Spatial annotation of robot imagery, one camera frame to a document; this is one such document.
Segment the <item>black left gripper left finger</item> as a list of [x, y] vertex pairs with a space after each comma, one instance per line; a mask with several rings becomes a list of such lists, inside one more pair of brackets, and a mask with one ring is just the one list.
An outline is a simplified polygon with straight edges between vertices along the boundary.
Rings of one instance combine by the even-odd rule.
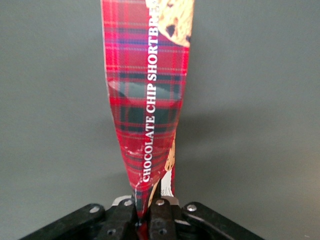
[[137, 240], [137, 213], [132, 198], [117, 198], [97, 235], [98, 240]]

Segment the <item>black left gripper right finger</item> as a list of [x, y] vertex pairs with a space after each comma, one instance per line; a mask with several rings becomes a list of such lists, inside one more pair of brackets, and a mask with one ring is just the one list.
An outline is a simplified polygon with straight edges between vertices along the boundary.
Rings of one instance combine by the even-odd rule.
[[163, 197], [153, 200], [149, 207], [149, 239], [178, 239], [171, 204]]

